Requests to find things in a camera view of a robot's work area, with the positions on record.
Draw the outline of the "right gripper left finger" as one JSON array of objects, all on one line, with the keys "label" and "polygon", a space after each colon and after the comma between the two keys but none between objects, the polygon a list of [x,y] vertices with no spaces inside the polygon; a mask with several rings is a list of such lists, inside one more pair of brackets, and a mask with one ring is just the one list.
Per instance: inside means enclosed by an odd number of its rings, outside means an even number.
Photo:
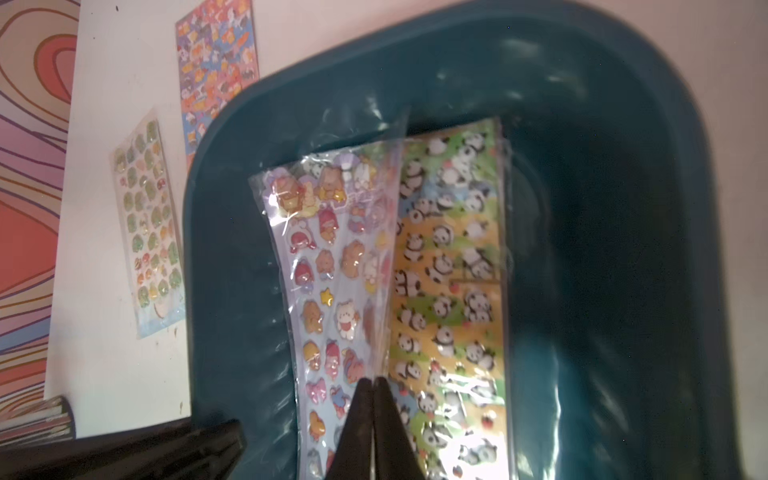
[{"label": "right gripper left finger", "polygon": [[326,480],[366,480],[371,477],[373,407],[373,383],[363,378],[357,384]]}]

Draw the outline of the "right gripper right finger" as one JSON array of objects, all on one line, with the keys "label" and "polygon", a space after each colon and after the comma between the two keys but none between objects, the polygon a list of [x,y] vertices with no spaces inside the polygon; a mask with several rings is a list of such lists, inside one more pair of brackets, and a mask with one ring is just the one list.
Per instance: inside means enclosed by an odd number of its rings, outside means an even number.
[{"label": "right gripper right finger", "polygon": [[377,480],[424,480],[388,381],[373,383],[374,471]]}]

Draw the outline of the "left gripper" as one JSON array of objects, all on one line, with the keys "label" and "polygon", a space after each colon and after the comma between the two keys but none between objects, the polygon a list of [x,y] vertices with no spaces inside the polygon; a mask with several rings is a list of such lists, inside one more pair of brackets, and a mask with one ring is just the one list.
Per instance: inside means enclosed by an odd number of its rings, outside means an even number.
[{"label": "left gripper", "polygon": [[188,420],[1,451],[3,479],[226,479],[247,446],[241,423]]}]

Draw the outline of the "lilac bear sticker sheet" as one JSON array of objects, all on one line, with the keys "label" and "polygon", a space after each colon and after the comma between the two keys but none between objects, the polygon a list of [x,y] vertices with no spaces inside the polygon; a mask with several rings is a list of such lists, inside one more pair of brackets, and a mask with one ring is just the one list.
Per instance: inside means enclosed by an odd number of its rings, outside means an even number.
[{"label": "lilac bear sticker sheet", "polygon": [[354,390],[383,370],[404,155],[400,140],[309,154],[253,175],[294,356],[298,477],[330,468]]}]

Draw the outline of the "teal storage box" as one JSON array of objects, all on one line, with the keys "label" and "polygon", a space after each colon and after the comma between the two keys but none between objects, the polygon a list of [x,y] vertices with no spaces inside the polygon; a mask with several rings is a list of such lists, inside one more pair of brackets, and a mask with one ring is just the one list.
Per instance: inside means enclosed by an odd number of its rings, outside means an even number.
[{"label": "teal storage box", "polygon": [[297,474],[288,332],[249,178],[497,117],[513,156],[514,450],[535,479],[738,479],[710,149],[688,90],[619,20],[475,1],[253,84],[214,121],[183,207],[191,418],[241,423],[237,479]]}]

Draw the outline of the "red blue sticker sheet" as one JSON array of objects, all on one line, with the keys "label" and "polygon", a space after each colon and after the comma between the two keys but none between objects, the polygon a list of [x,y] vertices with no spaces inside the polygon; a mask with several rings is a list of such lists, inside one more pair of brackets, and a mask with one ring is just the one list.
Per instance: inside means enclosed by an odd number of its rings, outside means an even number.
[{"label": "red blue sticker sheet", "polygon": [[188,164],[226,104],[260,78],[252,3],[203,1],[175,24]]}]

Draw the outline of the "panda sticker sheet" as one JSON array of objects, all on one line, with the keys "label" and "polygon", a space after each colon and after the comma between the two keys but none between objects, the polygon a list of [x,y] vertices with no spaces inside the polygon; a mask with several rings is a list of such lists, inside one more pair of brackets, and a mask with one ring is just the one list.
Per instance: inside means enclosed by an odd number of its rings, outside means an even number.
[{"label": "panda sticker sheet", "polygon": [[501,128],[409,138],[389,380],[428,479],[508,479]]}]

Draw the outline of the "cup of pencils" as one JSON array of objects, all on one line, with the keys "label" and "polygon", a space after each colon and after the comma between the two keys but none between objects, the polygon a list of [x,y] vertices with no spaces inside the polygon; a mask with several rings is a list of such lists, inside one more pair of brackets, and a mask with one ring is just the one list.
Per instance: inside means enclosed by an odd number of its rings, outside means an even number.
[{"label": "cup of pencils", "polygon": [[1,448],[44,445],[76,438],[70,403],[57,396],[1,414]]}]

